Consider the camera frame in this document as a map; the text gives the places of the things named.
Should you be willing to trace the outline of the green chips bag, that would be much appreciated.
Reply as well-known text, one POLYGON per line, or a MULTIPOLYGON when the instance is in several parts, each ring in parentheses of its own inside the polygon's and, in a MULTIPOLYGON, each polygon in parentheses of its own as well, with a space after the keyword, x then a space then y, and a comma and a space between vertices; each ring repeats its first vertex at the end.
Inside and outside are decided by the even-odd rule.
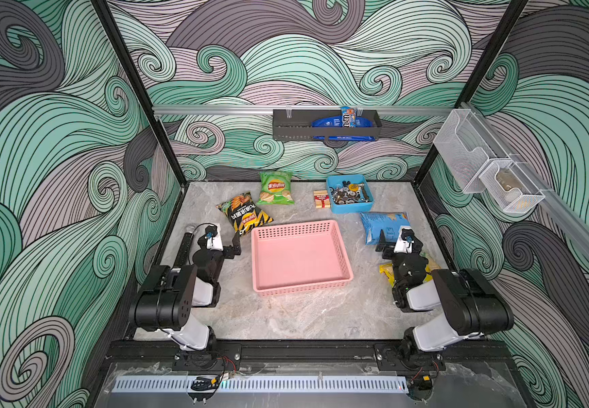
POLYGON ((260 173, 259 205, 292 205, 292 173, 269 171, 260 173))

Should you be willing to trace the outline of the blue chips bag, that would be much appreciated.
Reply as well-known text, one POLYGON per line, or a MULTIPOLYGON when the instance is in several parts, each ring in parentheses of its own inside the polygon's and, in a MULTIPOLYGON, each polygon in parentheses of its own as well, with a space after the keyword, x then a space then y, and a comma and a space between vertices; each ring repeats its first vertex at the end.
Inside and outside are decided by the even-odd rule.
POLYGON ((401 228, 409 230, 412 228, 408 215, 404 212, 361 212, 360 217, 367 245, 377 244, 381 232, 384 233, 387 242, 396 242, 401 228))

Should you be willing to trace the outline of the black yellow chips bag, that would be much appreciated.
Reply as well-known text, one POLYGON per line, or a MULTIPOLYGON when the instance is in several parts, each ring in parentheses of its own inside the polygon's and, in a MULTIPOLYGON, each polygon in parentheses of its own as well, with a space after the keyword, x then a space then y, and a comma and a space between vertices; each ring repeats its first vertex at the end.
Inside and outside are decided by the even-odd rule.
POLYGON ((225 215, 234 231, 240 236, 274 221, 270 215, 256 205, 249 192, 221 202, 216 208, 225 215))

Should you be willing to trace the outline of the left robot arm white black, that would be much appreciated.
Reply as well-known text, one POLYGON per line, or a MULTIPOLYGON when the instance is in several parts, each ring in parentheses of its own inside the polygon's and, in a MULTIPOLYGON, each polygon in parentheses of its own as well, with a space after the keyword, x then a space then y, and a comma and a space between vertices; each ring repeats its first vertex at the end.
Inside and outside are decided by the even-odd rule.
POLYGON ((129 323, 146 332, 163 333, 185 352, 213 347, 214 330, 192 316, 194 308, 214 308, 226 260, 242 254, 240 234, 225 246, 216 224, 202 235, 187 231, 173 265, 154 265, 129 308, 129 323))

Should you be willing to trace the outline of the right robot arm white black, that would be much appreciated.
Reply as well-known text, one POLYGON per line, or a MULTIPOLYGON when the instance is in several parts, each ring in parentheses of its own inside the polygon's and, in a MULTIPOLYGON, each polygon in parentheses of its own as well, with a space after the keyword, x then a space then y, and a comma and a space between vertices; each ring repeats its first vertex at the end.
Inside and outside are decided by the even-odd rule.
POLYGON ((406 330, 407 355, 442 352, 464 340, 513 328, 511 307, 481 271, 429 270, 422 249, 420 239, 405 227, 397 235, 381 231, 376 244, 382 258, 391 261, 385 275, 395 306, 404 313, 440 311, 431 321, 406 330))

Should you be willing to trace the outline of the pink plastic basket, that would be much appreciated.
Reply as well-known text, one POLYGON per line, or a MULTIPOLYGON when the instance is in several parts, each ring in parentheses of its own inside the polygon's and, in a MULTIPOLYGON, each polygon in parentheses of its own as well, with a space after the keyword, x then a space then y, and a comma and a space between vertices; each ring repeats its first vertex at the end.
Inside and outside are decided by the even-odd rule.
POLYGON ((343 287, 354 278, 333 219, 253 229, 251 250, 253 289, 260 296, 343 287))

